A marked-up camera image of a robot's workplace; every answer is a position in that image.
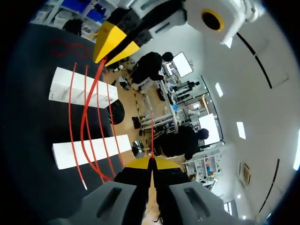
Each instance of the wooden floor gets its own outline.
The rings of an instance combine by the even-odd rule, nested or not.
[[[108,76],[108,83],[112,83],[114,80],[117,80],[116,87],[118,89],[118,96],[121,103],[124,105],[125,109],[125,118],[124,120],[118,124],[115,125],[116,135],[125,135],[127,134],[129,137],[130,142],[132,143],[134,140],[138,139],[140,140],[144,146],[146,146],[146,141],[144,136],[139,136],[139,130],[134,128],[132,117],[139,117],[138,110],[135,104],[135,96],[133,90],[124,90],[120,86],[119,83],[119,77],[122,75],[126,75],[125,72],[119,71],[116,73],[110,72]],[[153,113],[154,116],[162,116],[164,115],[164,108],[165,108],[165,102],[161,101],[158,98],[156,88],[151,87],[147,95],[150,98],[150,102],[153,107]],[[139,105],[139,109],[141,114],[149,114],[151,110],[149,107],[145,105],[143,102],[142,96],[137,93],[137,102]],[[127,151],[122,153],[122,159],[124,162],[124,165],[128,164],[132,160],[135,159],[131,151]],[[175,161],[181,168],[182,168],[182,162],[184,162],[184,157],[179,156],[172,158],[171,160]],[[158,225],[159,222],[155,223],[154,221],[157,220],[159,216],[159,210],[158,205],[156,203],[156,191],[154,188],[153,180],[151,181],[151,187],[149,189],[149,202],[147,204],[145,217],[143,219],[142,225]]]

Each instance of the black jacket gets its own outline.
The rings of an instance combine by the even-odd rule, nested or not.
[[[155,142],[162,148],[167,157],[185,154],[185,159],[191,159],[198,152],[199,138],[191,127],[180,126],[178,133],[161,135]]]
[[[141,83],[150,77],[154,81],[162,80],[164,77],[159,75],[163,59],[160,54],[150,52],[140,58],[137,68],[132,72],[132,82]]]

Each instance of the ceiling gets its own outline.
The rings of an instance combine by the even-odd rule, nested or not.
[[[250,167],[251,183],[244,191],[253,218],[259,218],[275,208],[295,174],[300,77],[288,42],[268,14],[253,24],[245,24],[240,34],[255,50],[273,88],[270,89],[261,67],[237,36],[230,49],[204,39],[202,76],[216,105],[225,142],[235,149],[238,161]],[[216,92],[217,82],[224,93],[222,97]],[[237,121],[244,123],[245,140],[239,137]],[[275,188],[259,213],[278,159]]]

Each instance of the table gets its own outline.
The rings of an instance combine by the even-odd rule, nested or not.
[[[72,50],[68,55],[55,56],[51,41],[78,43],[90,50],[89,57],[81,57]],[[56,45],[66,52],[64,45]],[[80,166],[88,190],[79,178],[76,167],[58,170],[52,153],[53,143],[70,141],[68,128],[68,104],[48,100],[49,90],[56,67],[85,73],[89,65],[89,77],[94,77],[98,66],[92,61],[94,43],[56,28],[29,24],[22,38],[14,46],[11,61],[4,74],[3,142],[2,160],[8,189],[14,189],[18,205],[34,212],[43,221],[68,217],[80,208],[81,199],[102,185],[99,175],[89,164]],[[81,54],[87,54],[78,47]],[[100,109],[104,136],[112,136],[106,109]],[[74,141],[80,140],[82,105],[71,106]],[[92,139],[100,138],[98,113],[89,107],[88,117]],[[84,139],[87,140],[86,128]],[[116,173],[122,170],[119,156],[111,157]],[[108,160],[98,161],[101,171],[113,177]]]

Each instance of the red wire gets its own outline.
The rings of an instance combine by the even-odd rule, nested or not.
[[[113,136],[114,136],[114,139],[116,140],[116,144],[117,144],[117,148],[118,148],[118,153],[119,153],[119,158],[120,158],[122,167],[124,167],[122,156],[121,156],[119,145],[118,145],[118,141],[117,141],[116,130],[114,128],[114,123],[113,123],[112,107],[111,107],[111,101],[110,101],[110,98],[109,98],[109,90],[108,90],[108,71],[107,70],[106,70],[106,87],[107,87],[109,113],[110,113],[111,121],[112,121]]]
[[[153,127],[154,127],[154,121],[153,121],[153,112],[151,113],[151,157],[154,158],[154,135],[153,135]]]
[[[113,176],[115,177],[116,176],[116,173],[113,169],[113,165],[112,165],[112,162],[111,162],[111,158],[109,157],[108,155],[108,151],[107,151],[107,147],[106,147],[106,143],[105,143],[105,138],[104,138],[104,133],[103,133],[103,129],[102,129],[102,122],[101,122],[101,116],[100,116],[100,109],[99,109],[99,93],[98,93],[98,82],[97,82],[97,111],[98,111],[98,120],[99,120],[99,125],[100,125],[100,131],[101,131],[101,135],[102,135],[102,138],[103,138],[103,144],[104,144],[104,148],[105,148],[105,151],[106,151],[106,156],[107,156],[107,159],[108,159],[108,163],[109,163],[109,166],[112,170],[112,174]]]
[[[96,73],[96,76],[95,76],[95,79],[94,79],[94,82],[92,84],[92,87],[90,89],[90,92],[88,94],[88,97],[87,97],[87,100],[86,100],[86,103],[84,105],[84,109],[83,109],[83,113],[82,113],[82,119],[81,119],[81,125],[80,125],[80,139],[81,139],[81,146],[82,146],[82,150],[83,150],[83,153],[84,153],[84,156],[86,157],[86,159],[88,160],[89,162],[89,165],[92,167],[92,169],[94,171],[96,171],[99,175],[103,176],[106,180],[112,180],[111,178],[107,177],[106,175],[104,175],[103,173],[101,173],[101,171],[98,171],[98,169],[92,164],[92,162],[90,161],[87,153],[86,153],[86,150],[85,150],[85,147],[84,147],[84,142],[83,142],[83,127],[84,127],[84,121],[85,121],[85,117],[86,117],[86,114],[87,114],[87,110],[88,110],[88,107],[89,107],[89,103],[90,103],[90,99],[92,97],[92,94],[93,94],[93,91],[95,89],[95,86],[96,86],[96,83],[98,82],[99,78],[100,78],[100,74],[102,72],[102,69],[104,67],[104,64],[106,62],[106,58],[104,58],[101,63],[100,63],[100,66],[98,68],[98,71]]]
[[[86,187],[86,184],[85,184],[84,179],[83,179],[83,175],[81,174],[81,170],[80,170],[80,167],[79,167],[79,164],[78,164],[78,161],[77,161],[75,147],[74,147],[74,142],[73,142],[73,133],[72,133],[71,94],[72,94],[72,85],[73,85],[73,78],[74,78],[74,73],[75,73],[75,70],[76,70],[76,66],[77,66],[77,62],[74,64],[74,69],[73,69],[72,78],[71,78],[71,84],[70,84],[70,91],[69,91],[69,104],[68,104],[69,129],[70,129],[70,138],[71,138],[72,150],[73,150],[73,154],[74,154],[74,159],[75,159],[76,167],[77,167],[80,179],[82,181],[82,184],[83,184],[84,188],[87,190],[88,188]]]
[[[85,76],[84,76],[84,104],[86,103],[86,78],[88,76],[88,69],[89,69],[89,66],[86,65],[85,66]],[[98,169],[98,171],[100,171],[100,167],[99,167],[98,163],[96,163],[97,159],[96,159],[96,156],[95,156],[95,152],[94,152],[94,148],[93,148],[93,143],[92,143],[92,139],[91,139],[91,136],[90,136],[90,127],[89,127],[88,115],[86,115],[86,117],[85,117],[85,122],[86,122],[86,128],[88,130],[90,147],[92,149],[92,153],[93,153],[94,161],[95,161],[95,164],[96,164],[96,168]],[[101,178],[102,182],[104,183],[104,179],[103,179],[103,177],[101,175],[100,175],[100,178]]]

